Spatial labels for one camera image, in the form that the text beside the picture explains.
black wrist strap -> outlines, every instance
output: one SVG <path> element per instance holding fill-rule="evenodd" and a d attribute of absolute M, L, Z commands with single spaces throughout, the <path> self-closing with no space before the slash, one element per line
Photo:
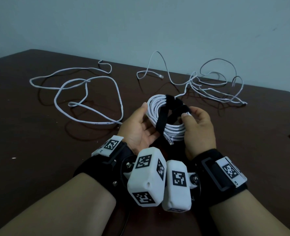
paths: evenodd
<path fill-rule="evenodd" d="M 217 149 L 211 149 L 192 160 L 200 178 L 201 199 L 206 202 L 208 207 L 223 202 L 247 189 L 246 183 L 235 187 L 222 171 L 216 161 L 223 157 Z"/>
<path fill-rule="evenodd" d="M 118 201 L 125 204 L 134 202 L 127 191 L 127 179 L 123 172 L 129 172 L 133 167 L 127 168 L 127 162 L 135 162 L 136 155 L 125 142 L 120 142 L 115 151 L 109 156 L 95 155 L 83 162 L 74 172 L 73 177 L 85 173 L 103 187 L 105 187 Z"/>

blue-gray wall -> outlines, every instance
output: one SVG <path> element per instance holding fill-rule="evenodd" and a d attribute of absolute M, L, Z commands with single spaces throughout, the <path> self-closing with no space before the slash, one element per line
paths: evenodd
<path fill-rule="evenodd" d="M 290 0 L 0 0 L 0 57 L 31 48 L 143 67 L 159 50 L 184 74 L 221 57 L 290 91 Z"/>

table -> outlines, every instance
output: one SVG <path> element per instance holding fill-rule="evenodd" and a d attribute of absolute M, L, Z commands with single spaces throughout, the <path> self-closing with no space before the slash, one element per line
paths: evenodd
<path fill-rule="evenodd" d="M 115 124 L 91 126 L 66 118 L 53 104 L 56 90 L 40 90 L 29 84 L 29 79 L 35 76 L 69 67 L 98 67 L 97 62 L 41 50 L 0 58 L 0 226 L 71 179 L 76 167 L 117 133 Z M 121 93 L 123 120 L 152 95 L 177 95 L 183 91 L 184 87 L 177 90 L 166 77 L 138 81 L 136 72 L 144 68 L 111 65 L 113 71 L 109 76 L 116 80 Z M 68 79 L 97 75 L 100 75 L 98 71 L 66 71 L 47 79 L 43 85 L 60 87 Z M 188 79 L 182 74 L 171 73 L 171 76 L 176 83 Z M 236 92 L 230 83 L 221 90 Z M 103 120 L 91 111 L 80 107 L 71 110 L 67 106 L 69 101 L 82 99 L 84 95 L 84 86 L 64 90 L 58 102 L 77 118 Z M 254 196 L 290 228 L 290 92 L 245 85 L 240 96 L 248 102 L 247 106 L 217 103 L 192 91 L 181 99 L 210 114 L 218 149 L 247 176 Z M 89 84 L 85 104 L 113 119 L 120 118 L 116 89 L 108 79 Z M 118 234 L 124 214 L 122 207 L 116 208 L 104 235 Z M 167 213 L 159 207 L 131 212 L 124 235 L 136 232 L 140 236 L 201 234 L 192 212 Z"/>

hand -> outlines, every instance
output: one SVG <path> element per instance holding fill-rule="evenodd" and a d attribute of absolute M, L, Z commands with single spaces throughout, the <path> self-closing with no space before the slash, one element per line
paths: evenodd
<path fill-rule="evenodd" d="M 186 128 L 184 134 L 186 156 L 189 160 L 192 160 L 198 154 L 216 148 L 216 139 L 208 113 L 197 107 L 190 107 L 190 109 L 192 114 L 198 117 L 198 123 L 193 116 L 186 113 L 181 115 L 181 119 Z"/>
<path fill-rule="evenodd" d="M 120 127 L 118 136 L 124 137 L 123 141 L 135 155 L 148 148 L 159 136 L 159 132 L 145 115 L 147 103 L 137 109 Z"/>

right hand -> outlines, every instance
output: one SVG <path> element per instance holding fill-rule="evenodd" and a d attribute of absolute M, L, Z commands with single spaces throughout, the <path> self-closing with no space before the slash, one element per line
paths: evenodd
<path fill-rule="evenodd" d="M 198 123 L 193 116 L 186 113 L 181 115 L 181 119 L 186 128 L 184 134 L 186 156 L 192 160 L 197 155 L 216 148 L 216 139 L 209 114 L 201 108 L 190 107 L 190 109 L 192 114 L 198 117 Z"/>

